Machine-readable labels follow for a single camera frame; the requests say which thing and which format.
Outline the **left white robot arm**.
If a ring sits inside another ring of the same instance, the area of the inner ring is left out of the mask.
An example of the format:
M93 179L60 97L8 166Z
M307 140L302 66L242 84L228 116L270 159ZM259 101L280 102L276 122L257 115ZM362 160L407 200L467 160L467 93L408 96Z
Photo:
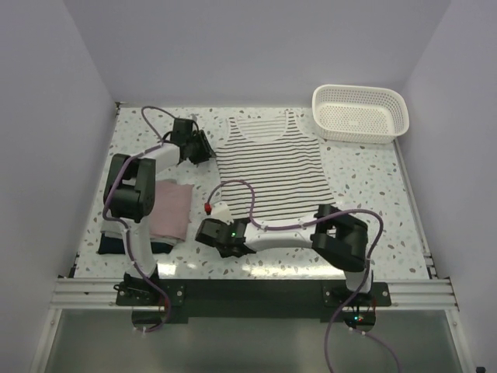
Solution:
M103 219L118 224L128 268L116 286L119 299L167 307L151 248L149 215L155 204L156 174L186 160L194 165L215 157L195 120L176 118L172 131L136 155L112 157L103 194Z

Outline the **black white striped tank top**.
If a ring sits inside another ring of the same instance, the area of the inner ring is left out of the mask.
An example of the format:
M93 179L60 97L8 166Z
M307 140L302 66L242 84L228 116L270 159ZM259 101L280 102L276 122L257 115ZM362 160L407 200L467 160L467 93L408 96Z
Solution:
M334 204L319 143L305 134L294 112L228 119L216 149L221 195L233 217L299 218Z

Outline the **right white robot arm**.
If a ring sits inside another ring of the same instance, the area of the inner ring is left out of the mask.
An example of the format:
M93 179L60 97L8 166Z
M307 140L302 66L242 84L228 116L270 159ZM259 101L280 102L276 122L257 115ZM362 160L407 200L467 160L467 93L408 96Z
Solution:
M283 220L235 218L226 221L213 214L201 221L195 240L215 248L222 257L241 257L271 249L311 249L346 277L346 297L364 305L374 295L373 273L367 252L366 222L330 204L314 213Z

